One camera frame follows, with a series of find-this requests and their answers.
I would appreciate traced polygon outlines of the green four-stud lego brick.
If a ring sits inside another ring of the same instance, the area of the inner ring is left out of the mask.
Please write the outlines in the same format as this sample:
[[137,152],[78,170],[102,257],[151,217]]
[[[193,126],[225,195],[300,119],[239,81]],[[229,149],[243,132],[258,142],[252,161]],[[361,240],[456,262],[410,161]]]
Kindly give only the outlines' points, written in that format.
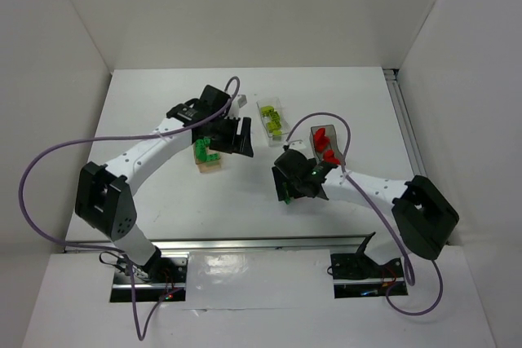
[[292,200],[291,194],[287,187],[287,183],[283,183],[283,201],[288,205]]

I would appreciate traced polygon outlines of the green lego brick small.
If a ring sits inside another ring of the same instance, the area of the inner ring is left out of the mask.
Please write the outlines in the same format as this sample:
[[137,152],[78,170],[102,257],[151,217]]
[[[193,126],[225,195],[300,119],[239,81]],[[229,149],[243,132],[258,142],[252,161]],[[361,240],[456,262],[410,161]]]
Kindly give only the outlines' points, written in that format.
[[206,152],[206,163],[213,164],[215,161],[219,161],[220,157],[221,156],[220,156],[219,152],[215,152],[213,150],[208,150]]

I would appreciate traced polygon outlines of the green sloped lego brick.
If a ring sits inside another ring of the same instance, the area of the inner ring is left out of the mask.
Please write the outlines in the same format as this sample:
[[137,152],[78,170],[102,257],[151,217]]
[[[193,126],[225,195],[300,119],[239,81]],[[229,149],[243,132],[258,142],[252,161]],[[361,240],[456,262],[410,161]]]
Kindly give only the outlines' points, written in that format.
[[199,162],[206,162],[207,161],[207,147],[210,144],[209,139],[198,139],[194,143],[194,154]]

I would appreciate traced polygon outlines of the red lego brick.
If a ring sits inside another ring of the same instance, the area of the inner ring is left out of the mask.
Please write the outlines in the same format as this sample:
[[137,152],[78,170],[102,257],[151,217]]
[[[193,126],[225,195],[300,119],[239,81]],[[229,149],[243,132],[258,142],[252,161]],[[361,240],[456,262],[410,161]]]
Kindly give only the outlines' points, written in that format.
[[323,153],[322,160],[334,165],[340,165],[340,160],[335,156],[335,152],[332,149],[326,150]]
[[324,127],[319,128],[313,135],[314,148],[317,152],[323,152],[330,145],[330,138],[326,135]]

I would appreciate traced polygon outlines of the lime lego brick small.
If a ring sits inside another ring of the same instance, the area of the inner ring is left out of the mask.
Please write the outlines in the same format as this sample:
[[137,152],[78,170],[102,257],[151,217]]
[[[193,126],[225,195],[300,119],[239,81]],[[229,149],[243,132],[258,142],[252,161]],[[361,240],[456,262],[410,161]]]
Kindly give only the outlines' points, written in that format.
[[262,117],[270,117],[272,113],[275,112],[275,109],[273,106],[267,105],[261,107],[259,111]]

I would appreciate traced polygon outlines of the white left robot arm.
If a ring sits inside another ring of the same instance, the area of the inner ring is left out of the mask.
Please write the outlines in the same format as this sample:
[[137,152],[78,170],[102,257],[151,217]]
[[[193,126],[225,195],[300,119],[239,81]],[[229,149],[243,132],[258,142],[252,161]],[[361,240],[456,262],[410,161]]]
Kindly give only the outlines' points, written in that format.
[[175,266],[137,225],[134,196],[171,157],[208,138],[217,152],[252,157],[251,119],[240,117],[244,95],[211,85],[201,96],[175,105],[150,137],[112,160],[85,164],[79,174],[76,215],[104,234],[148,278],[159,280]]

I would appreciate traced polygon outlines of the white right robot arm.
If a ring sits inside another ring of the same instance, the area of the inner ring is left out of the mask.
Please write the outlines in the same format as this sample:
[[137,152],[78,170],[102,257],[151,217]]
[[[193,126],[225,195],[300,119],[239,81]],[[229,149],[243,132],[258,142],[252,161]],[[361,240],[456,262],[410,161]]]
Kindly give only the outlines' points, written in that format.
[[421,175],[409,181],[376,178],[286,149],[272,174],[279,201],[308,197],[345,201],[378,213],[393,240],[407,254],[436,260],[459,222],[454,207]]

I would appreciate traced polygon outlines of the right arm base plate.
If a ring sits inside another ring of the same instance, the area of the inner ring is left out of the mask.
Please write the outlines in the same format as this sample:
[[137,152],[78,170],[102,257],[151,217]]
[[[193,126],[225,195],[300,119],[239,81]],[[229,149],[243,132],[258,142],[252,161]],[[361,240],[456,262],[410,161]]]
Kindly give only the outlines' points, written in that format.
[[399,258],[378,265],[365,254],[332,253],[326,273],[333,279],[334,298],[407,296],[405,273]]

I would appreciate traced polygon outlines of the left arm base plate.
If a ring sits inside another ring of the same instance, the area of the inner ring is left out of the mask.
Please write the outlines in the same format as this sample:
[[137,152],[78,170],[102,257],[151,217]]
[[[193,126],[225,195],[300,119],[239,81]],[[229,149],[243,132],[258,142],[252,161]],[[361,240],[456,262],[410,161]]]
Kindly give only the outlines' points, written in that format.
[[[188,254],[168,254],[169,262],[160,267],[154,276],[134,267],[135,297],[137,302],[156,302],[161,296],[165,302],[186,300]],[[113,269],[113,282],[109,301],[131,303],[131,276],[123,257],[114,252],[101,252],[99,262]]]

